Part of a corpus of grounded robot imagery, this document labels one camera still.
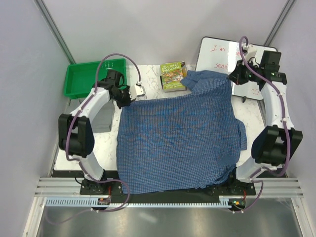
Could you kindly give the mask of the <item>blue plaid long sleeve shirt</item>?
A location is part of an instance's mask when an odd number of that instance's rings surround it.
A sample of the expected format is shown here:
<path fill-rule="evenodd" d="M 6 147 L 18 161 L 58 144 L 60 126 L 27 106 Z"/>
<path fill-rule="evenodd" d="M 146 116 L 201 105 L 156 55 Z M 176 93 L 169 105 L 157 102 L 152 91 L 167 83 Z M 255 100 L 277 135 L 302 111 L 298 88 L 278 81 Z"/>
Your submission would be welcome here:
<path fill-rule="evenodd" d="M 125 194 L 205 188 L 224 183 L 247 148 L 226 74 L 188 71 L 190 93 L 124 107 L 117 171 Z"/>

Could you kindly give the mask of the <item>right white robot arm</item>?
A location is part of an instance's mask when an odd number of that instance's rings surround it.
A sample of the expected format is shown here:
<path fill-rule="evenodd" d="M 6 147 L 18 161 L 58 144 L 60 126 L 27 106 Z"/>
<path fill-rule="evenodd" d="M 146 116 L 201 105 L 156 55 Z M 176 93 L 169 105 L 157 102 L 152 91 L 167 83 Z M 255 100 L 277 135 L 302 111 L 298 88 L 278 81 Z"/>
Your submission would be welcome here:
<path fill-rule="evenodd" d="M 255 49 L 243 49 L 241 59 L 228 78 L 237 85 L 255 82 L 265 104 L 266 126 L 253 141 L 251 156 L 236 169 L 236 177 L 226 182 L 227 191 L 238 194 L 243 182 L 251 182 L 268 171 L 276 177 L 285 174 L 289 162 L 303 139 L 302 131 L 291 121 L 287 101 L 287 78 L 279 71 L 281 53 L 264 51 L 260 64 L 256 63 Z"/>

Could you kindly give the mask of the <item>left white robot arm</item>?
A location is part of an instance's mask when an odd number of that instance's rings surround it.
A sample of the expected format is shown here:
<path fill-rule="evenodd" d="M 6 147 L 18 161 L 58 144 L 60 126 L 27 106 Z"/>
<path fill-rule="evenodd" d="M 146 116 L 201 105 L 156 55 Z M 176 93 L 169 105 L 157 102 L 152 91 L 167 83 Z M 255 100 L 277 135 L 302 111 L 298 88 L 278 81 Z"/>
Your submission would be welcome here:
<path fill-rule="evenodd" d="M 106 77 L 96 82 L 83 102 L 69 114 L 58 119 L 58 145 L 66 153 L 68 161 L 77 161 L 85 179 L 91 180 L 91 188 L 97 194 L 108 190 L 108 181 L 103 179 L 104 169 L 93 153 L 95 139 L 91 123 L 101 108 L 111 100 L 118 107 L 129 106 L 136 98 L 130 94 L 130 86 L 124 83 L 124 75 L 108 70 Z"/>

